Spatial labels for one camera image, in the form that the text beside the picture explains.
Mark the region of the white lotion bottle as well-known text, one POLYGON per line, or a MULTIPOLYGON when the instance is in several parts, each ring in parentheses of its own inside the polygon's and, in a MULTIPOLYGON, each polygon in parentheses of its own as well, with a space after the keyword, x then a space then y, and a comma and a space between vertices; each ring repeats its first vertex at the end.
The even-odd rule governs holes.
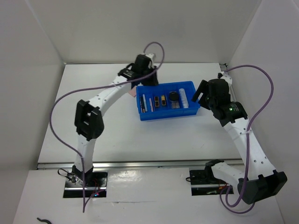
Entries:
POLYGON ((181 99, 183 108, 184 109, 189 108, 187 96, 186 96, 185 90, 183 88, 179 89, 179 95, 180 95, 180 99, 181 99))

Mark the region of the white blue makeup pen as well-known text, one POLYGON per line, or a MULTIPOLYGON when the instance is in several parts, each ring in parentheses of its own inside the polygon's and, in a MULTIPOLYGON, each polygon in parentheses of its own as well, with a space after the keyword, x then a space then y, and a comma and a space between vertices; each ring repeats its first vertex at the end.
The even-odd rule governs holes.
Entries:
POLYGON ((143 104, 144 104, 144 111, 145 112, 148 112, 148 107, 147 107, 147 103, 146 103, 146 97, 145 97, 145 94, 142 95, 142 98, 143 98, 143 104))

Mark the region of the black round powder jar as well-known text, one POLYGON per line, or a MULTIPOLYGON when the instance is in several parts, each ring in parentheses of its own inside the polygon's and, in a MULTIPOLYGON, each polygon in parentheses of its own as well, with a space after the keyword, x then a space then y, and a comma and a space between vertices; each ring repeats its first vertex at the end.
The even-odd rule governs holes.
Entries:
POLYGON ((171 102, 178 102, 179 101, 179 94, 175 91, 169 93, 169 100, 171 102))

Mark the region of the brown eyeshadow palette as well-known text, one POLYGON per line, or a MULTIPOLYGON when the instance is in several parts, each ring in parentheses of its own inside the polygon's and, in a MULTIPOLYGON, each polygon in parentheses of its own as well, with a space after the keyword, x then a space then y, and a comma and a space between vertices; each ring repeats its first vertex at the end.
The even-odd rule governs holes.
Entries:
POLYGON ((179 109, 180 108, 179 102, 172 102, 171 103, 171 108, 172 109, 179 109))

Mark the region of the black gold lipstick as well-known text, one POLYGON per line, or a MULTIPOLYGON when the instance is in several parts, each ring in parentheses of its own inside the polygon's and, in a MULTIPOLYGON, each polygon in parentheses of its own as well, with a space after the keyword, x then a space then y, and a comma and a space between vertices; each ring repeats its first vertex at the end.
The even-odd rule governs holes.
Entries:
POLYGON ((162 95, 162 96, 161 96, 161 105, 162 105, 162 106, 167 106, 167 101, 166 101, 166 97, 165 97, 165 95, 162 95))
POLYGON ((154 97, 154 103, 155 103, 155 107, 158 108, 160 106, 160 103, 159 103, 159 97, 158 96, 155 96, 154 97))

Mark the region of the blue plastic organizer bin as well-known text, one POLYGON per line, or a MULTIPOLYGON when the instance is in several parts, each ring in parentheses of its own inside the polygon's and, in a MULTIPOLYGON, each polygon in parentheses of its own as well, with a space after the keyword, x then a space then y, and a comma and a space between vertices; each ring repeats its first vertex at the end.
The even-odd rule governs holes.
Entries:
POLYGON ((173 117, 181 117, 181 116, 190 116, 196 115, 198 109, 200 108, 200 104, 198 101, 192 102, 192 97, 195 93, 195 87, 192 81, 184 81, 184 82, 174 82, 174 83, 164 83, 159 84, 157 86, 138 86, 136 88, 136 103, 141 121, 146 120, 154 120, 154 119, 165 119, 165 118, 173 118, 173 117), (179 94, 179 89, 183 88, 185 90, 189 108, 184 109, 182 106, 181 99, 179 97, 179 109, 171 108, 171 101, 169 100, 169 93, 175 91, 179 94), (145 94, 146 103, 148 107, 148 112, 142 113, 141 104, 140 104, 140 96, 145 94), (161 105, 161 96, 165 95, 167 106, 161 105), (158 108, 155 107, 154 97, 159 97, 160 106, 158 108), (150 111, 150 102, 149 99, 152 99, 154 112, 150 111))

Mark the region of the pink slim makeup tube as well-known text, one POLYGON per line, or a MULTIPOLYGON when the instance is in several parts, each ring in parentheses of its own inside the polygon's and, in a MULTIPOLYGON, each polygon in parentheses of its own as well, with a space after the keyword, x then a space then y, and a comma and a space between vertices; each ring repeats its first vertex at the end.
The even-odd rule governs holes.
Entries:
POLYGON ((153 107, 153 103, 152 103, 152 99, 149 99, 149 104, 150 104, 150 111, 154 112, 154 107, 153 107))

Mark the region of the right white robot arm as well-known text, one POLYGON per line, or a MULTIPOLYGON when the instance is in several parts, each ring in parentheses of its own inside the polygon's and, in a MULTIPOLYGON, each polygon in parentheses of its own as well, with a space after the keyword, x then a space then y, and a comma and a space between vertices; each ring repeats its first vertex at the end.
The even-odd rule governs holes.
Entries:
POLYGON ((245 164, 245 171, 241 172, 224 160, 209 161, 205 164, 205 180, 209 183, 223 180, 235 187, 246 204, 275 196, 287 182, 287 176, 278 172, 263 152, 242 104, 231 101, 229 83, 222 78, 202 80, 192 101, 198 101, 219 120, 245 164))

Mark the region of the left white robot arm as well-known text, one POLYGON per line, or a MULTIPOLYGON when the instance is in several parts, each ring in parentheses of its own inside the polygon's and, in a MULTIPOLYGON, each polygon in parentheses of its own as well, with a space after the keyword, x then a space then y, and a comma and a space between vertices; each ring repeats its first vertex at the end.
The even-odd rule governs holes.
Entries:
POLYGON ((153 53, 139 54, 134 63, 119 71, 111 83, 111 88, 105 88, 88 101, 80 100, 77 103, 75 127, 80 155, 76 157, 72 173, 81 186, 87 186, 92 182, 93 152, 96 139, 104 131, 104 114, 119 98, 138 84, 158 85, 155 58, 153 53))

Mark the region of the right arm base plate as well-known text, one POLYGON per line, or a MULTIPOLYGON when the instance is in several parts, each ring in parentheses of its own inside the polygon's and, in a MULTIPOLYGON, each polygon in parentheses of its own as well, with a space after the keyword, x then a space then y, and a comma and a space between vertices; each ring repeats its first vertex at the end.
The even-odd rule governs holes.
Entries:
POLYGON ((207 177, 204 170, 190 170, 185 180, 191 184, 192 196, 219 195, 222 190, 226 194, 228 189, 226 182, 207 177))

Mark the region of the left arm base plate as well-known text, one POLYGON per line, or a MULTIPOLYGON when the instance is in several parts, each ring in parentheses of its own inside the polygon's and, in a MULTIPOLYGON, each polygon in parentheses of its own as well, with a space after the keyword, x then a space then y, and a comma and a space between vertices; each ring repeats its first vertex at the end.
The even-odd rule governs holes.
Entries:
MULTIPOLYGON (((57 174, 65 178, 63 198, 82 198, 82 181, 73 173, 60 168, 57 174)), ((104 198, 107 196, 107 172, 94 172, 85 184, 85 196, 90 198, 104 198)))

